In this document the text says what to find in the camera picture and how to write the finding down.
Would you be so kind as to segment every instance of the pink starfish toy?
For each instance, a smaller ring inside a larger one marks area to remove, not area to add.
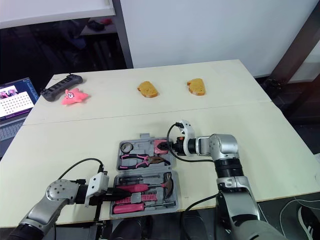
[[[67,104],[73,104],[73,103],[80,103],[82,102],[82,100],[86,99],[89,95],[84,93],[84,92],[80,92],[79,88],[74,88],[72,90],[65,90],[65,97],[62,100],[62,104],[63,105],[67,105]]]

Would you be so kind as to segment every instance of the laptop keyboard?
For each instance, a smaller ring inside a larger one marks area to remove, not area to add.
[[[2,127],[0,129],[0,141],[13,138],[19,131],[22,124],[23,124],[23,121],[9,125],[9,126]]]

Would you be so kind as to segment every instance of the gray toolbox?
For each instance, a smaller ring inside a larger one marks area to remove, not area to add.
[[[170,152],[155,148],[155,143],[157,146],[159,142],[166,141],[165,137],[151,138],[149,133],[143,133],[140,139],[120,142],[116,165],[120,174],[114,178],[113,187],[130,191],[132,195],[111,202],[112,218],[165,214],[178,210],[178,175],[172,171],[176,159]]]

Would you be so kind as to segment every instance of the shoe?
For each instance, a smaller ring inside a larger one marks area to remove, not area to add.
[[[301,206],[298,210],[298,220],[308,240],[320,239],[320,222],[310,208]]]

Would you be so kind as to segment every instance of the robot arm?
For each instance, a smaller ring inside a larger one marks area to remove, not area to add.
[[[229,134],[195,137],[188,121],[176,123],[185,137],[169,145],[178,155],[211,156],[217,174],[219,194],[216,207],[221,225],[236,240],[285,240],[274,227],[260,220],[257,202],[240,163],[238,143]]]
[[[131,195],[120,188],[108,187],[106,171],[91,177],[88,185],[85,183],[84,179],[52,182],[43,198],[26,214],[8,240],[41,240],[53,227],[65,205],[99,206],[103,201],[121,200]]]

